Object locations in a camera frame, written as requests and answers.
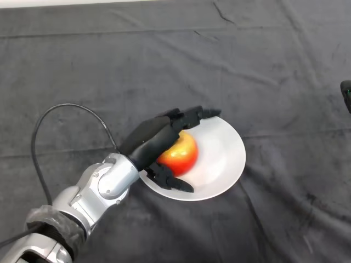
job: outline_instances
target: apple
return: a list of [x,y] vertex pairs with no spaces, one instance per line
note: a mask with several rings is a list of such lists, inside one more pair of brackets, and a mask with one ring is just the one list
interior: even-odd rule
[[189,171],[196,163],[199,155],[197,144],[193,136],[185,131],[179,133],[179,139],[165,151],[157,162],[168,166],[174,176],[178,177]]

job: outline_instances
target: robotic arm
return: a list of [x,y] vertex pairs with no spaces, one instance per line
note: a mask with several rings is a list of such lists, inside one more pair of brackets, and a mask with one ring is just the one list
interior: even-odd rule
[[159,169],[156,159],[176,142],[181,130],[219,114],[201,106],[184,112],[174,109],[140,124],[121,145],[120,153],[88,167],[77,185],[63,190],[52,206],[32,211],[26,223],[36,231],[19,239],[1,262],[72,263],[106,210],[126,198],[144,169],[161,187],[189,191],[189,185],[170,176],[169,170],[165,177],[159,174],[164,169]]

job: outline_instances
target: white surface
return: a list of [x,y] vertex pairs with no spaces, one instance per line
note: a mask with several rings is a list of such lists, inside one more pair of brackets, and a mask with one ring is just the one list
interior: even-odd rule
[[165,190],[140,172],[141,179],[155,192],[181,201],[205,200],[225,192],[233,186],[244,170],[246,153],[236,130],[219,117],[204,119],[186,132],[194,136],[199,148],[198,159],[192,169],[180,179],[191,184],[194,193],[175,189]]
[[150,0],[0,0],[0,8],[44,7],[48,5],[141,2]]

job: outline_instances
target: gray fabric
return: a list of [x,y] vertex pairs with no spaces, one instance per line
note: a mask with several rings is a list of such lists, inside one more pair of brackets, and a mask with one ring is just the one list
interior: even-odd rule
[[[120,143],[146,118],[201,104],[221,107],[244,140],[240,183],[185,203],[138,182],[77,262],[350,263],[351,116],[338,87],[350,78],[350,12],[345,0],[0,10],[1,238],[45,202],[29,144],[46,108],[84,104]],[[53,195],[109,147],[92,117],[53,112],[37,141]]]

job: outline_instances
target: black wire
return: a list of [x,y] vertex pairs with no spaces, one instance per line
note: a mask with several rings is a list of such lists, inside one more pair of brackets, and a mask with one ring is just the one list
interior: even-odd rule
[[[40,127],[41,123],[43,122],[45,116],[49,112],[53,111],[54,109],[59,108],[59,107],[64,107],[64,106],[71,106],[71,107],[81,108],[82,110],[85,110],[85,111],[89,112],[96,119],[98,119],[100,121],[100,123],[103,125],[103,127],[104,127],[104,129],[105,129],[105,131],[106,131],[106,133],[107,133],[107,135],[108,135],[108,137],[109,137],[109,139],[110,139],[115,151],[117,153],[119,153],[118,147],[116,145],[115,140],[112,137],[110,129],[107,127],[106,123],[95,112],[93,112],[91,109],[86,108],[86,107],[81,106],[81,105],[78,105],[78,104],[73,104],[73,103],[57,104],[57,105],[47,109],[46,112],[43,115],[41,115],[41,117],[39,118],[39,120],[37,121],[37,123],[36,123],[36,125],[34,127],[34,131],[32,133],[32,139],[31,139],[31,156],[32,156],[32,160],[33,160],[33,164],[34,164],[35,170],[37,171],[37,175],[38,175],[39,181],[40,181],[40,183],[42,185],[43,191],[45,193],[45,197],[46,197],[47,202],[48,202],[49,205],[52,205],[53,201],[52,201],[52,197],[51,197],[49,188],[48,188],[47,184],[45,183],[45,179],[44,179],[43,173],[42,173],[42,171],[40,169],[40,166],[39,166],[39,163],[38,163],[38,160],[37,160],[36,151],[35,151],[35,142],[36,142],[36,137],[37,137],[37,133],[38,133],[39,127]],[[4,247],[4,246],[6,246],[6,245],[8,245],[8,244],[20,239],[20,238],[23,238],[23,237],[25,237],[25,236],[27,236],[29,234],[32,234],[32,233],[36,232],[39,229],[39,227],[40,227],[40,225],[37,225],[37,226],[35,226],[35,227],[33,227],[33,228],[31,228],[31,229],[29,229],[29,230],[27,230],[27,231],[25,231],[25,232],[23,232],[21,234],[18,234],[16,236],[12,237],[12,238],[9,238],[9,239],[7,239],[5,241],[0,242],[0,248]]]
[[0,242],[0,248],[5,247],[6,245],[8,245],[8,244],[10,244],[12,242],[15,242],[16,240],[18,240],[20,238],[23,238],[23,237],[25,237],[25,236],[27,236],[29,234],[32,234],[32,233],[36,232],[41,226],[42,226],[41,224],[38,224],[35,227],[32,227],[31,229],[28,229],[27,231],[24,231],[21,234],[18,234],[16,236],[11,237],[9,239],[6,239],[4,241],[1,241]]
[[63,104],[55,105],[55,106],[49,108],[48,110],[46,110],[46,112],[39,118],[39,120],[37,121],[37,124],[34,127],[34,131],[32,133],[32,140],[31,140],[31,155],[32,155],[34,167],[35,167],[35,169],[37,171],[37,174],[38,174],[39,181],[40,181],[40,183],[41,183],[41,185],[43,187],[43,190],[44,190],[44,193],[45,193],[45,196],[46,196],[46,199],[47,199],[49,205],[52,205],[53,201],[52,201],[52,197],[51,197],[50,192],[49,192],[49,188],[48,188],[47,184],[45,183],[42,171],[41,171],[40,166],[38,164],[37,156],[36,156],[36,153],[35,153],[35,141],[36,141],[36,137],[37,137],[37,133],[38,133],[39,127],[40,127],[42,121],[44,120],[45,116],[48,113],[50,113],[51,111],[53,111],[54,109],[59,108],[59,107],[64,107],[64,106],[71,106],[71,107],[81,108],[81,109],[89,112],[90,114],[92,114],[96,119],[98,119],[100,121],[100,123],[104,126],[104,129],[105,129],[110,141],[112,142],[115,151],[119,152],[118,147],[117,147],[117,145],[116,145],[116,143],[115,143],[115,141],[114,141],[114,139],[112,137],[111,131],[108,129],[108,127],[105,124],[105,122],[95,112],[93,112],[91,109],[86,108],[86,107],[81,106],[81,105],[78,105],[78,104],[63,103]]

